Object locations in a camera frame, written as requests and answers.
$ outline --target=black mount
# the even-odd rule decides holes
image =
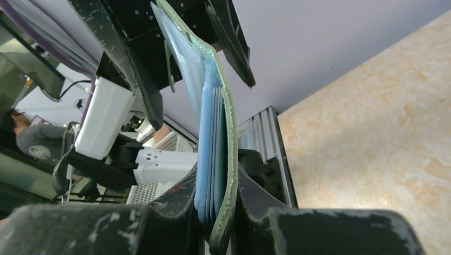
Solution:
[[[0,255],[204,254],[195,180],[196,167],[149,205],[19,209],[0,231],[0,240],[8,238]],[[409,223],[395,212],[288,208],[241,165],[231,238],[238,255],[424,254]],[[212,254],[226,250],[227,244]]]

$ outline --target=green felt edge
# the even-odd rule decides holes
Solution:
[[[219,75],[224,84],[223,96],[225,106],[225,116],[227,122],[227,140],[228,140],[228,173],[227,187],[225,189],[224,201],[222,202],[213,231],[210,236],[210,249],[217,250],[220,246],[224,233],[228,227],[232,227],[233,217],[235,215],[235,206],[238,194],[238,137],[237,137],[237,120],[235,109],[233,107],[233,99],[229,88],[229,83],[224,75],[216,49],[210,44],[204,42],[197,37],[191,29],[185,24],[180,16],[175,12],[169,3],[165,0],[156,0],[157,5],[161,7],[166,14],[172,19],[178,29],[193,43],[193,45],[206,56],[213,56],[218,66]]]

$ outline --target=desk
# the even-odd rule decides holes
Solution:
[[[451,254],[451,12],[279,121],[299,207],[392,209]]]

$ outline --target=gray t-shirt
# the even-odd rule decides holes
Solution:
[[[24,129],[16,138],[19,149],[41,162],[55,166],[61,158],[66,128],[37,124]]]

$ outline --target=stack of papers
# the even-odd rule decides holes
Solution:
[[[199,220],[212,225],[221,208],[227,180],[226,114],[216,64],[206,62],[194,206]]]
[[[237,125],[230,89],[216,50],[165,0],[156,2],[151,6],[166,40],[166,56],[172,54],[180,69],[199,132],[194,207],[210,252],[220,253],[227,249],[238,194]]]

